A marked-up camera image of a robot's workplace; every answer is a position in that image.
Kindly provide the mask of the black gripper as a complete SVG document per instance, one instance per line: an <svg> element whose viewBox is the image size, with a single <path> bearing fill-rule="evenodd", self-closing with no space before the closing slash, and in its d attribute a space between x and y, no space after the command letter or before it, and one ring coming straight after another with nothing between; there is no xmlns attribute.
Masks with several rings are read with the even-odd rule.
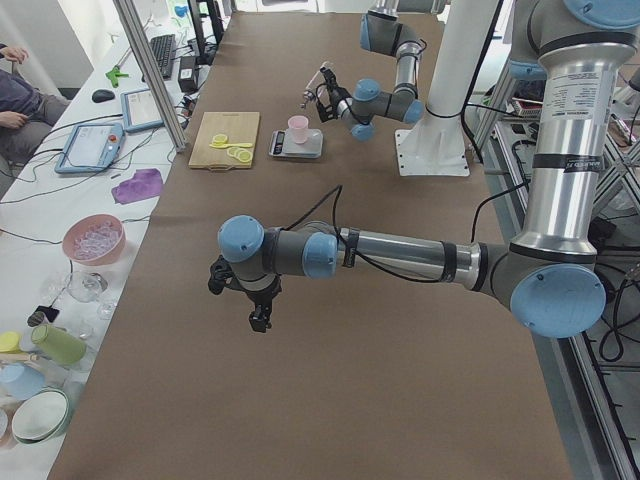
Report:
<svg viewBox="0 0 640 480"><path fill-rule="evenodd" d="M315 87L315 102L319 119L322 123L341 118L339 105L347 103L349 92L341 87L331 69L320 69L323 81Z"/></svg>
<svg viewBox="0 0 640 480"><path fill-rule="evenodd" d="M281 291L280 282L271 282L260 290L244 287L245 294L254 303L254 310L248 316L253 331L266 333L271 328L272 302Z"/></svg>

